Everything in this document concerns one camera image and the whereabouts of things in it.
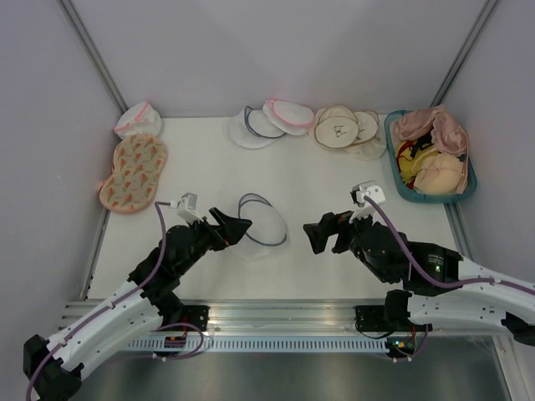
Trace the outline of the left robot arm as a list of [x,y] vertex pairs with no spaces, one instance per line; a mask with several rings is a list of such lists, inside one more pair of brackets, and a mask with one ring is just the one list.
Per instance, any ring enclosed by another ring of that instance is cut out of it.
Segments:
[[130,342],[181,326],[183,304],[174,293],[181,278],[209,251],[236,245],[252,226],[250,220],[227,216],[216,207],[209,210],[213,223],[188,207],[179,211],[184,224],[163,226],[158,246],[109,297],[63,330],[25,342],[26,399],[69,400]]

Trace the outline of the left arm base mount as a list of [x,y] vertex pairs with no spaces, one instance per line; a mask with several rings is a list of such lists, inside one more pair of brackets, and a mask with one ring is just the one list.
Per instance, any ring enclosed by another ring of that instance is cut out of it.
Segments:
[[171,317],[165,317],[161,326],[167,326],[166,331],[189,332],[190,327],[171,326],[174,323],[189,323],[202,331],[206,331],[209,321],[210,307],[207,305],[183,305],[179,312]]

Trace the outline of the dusty pink bra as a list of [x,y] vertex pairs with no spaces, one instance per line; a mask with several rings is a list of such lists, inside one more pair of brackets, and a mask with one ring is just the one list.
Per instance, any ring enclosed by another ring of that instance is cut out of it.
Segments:
[[398,146],[404,141],[415,141],[430,133],[432,144],[438,150],[438,154],[453,155],[463,163],[467,182],[468,135],[444,106],[409,112],[390,125],[390,133]]

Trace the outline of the blue-trimmed white mesh laundry bag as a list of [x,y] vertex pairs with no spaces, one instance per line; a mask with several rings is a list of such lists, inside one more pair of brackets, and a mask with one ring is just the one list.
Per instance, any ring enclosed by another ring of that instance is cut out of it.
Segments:
[[240,198],[237,217],[252,222],[244,237],[231,248],[244,261],[271,256],[288,241],[285,220],[272,203],[259,194],[246,193]]

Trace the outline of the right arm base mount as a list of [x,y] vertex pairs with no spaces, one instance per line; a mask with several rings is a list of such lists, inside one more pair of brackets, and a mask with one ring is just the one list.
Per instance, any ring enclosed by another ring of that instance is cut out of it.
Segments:
[[384,305],[357,305],[354,310],[354,328],[367,338],[382,339],[399,331],[385,317]]

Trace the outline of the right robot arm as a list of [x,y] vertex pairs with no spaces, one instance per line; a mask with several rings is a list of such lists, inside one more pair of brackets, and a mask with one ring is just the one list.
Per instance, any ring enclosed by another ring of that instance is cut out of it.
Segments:
[[534,344],[532,284],[492,272],[443,246],[409,241],[388,218],[327,213],[303,230],[313,253],[323,252],[334,236],[333,253],[349,251],[380,282],[399,286],[387,292],[383,304],[355,308],[360,332],[492,327],[509,332],[518,343]]

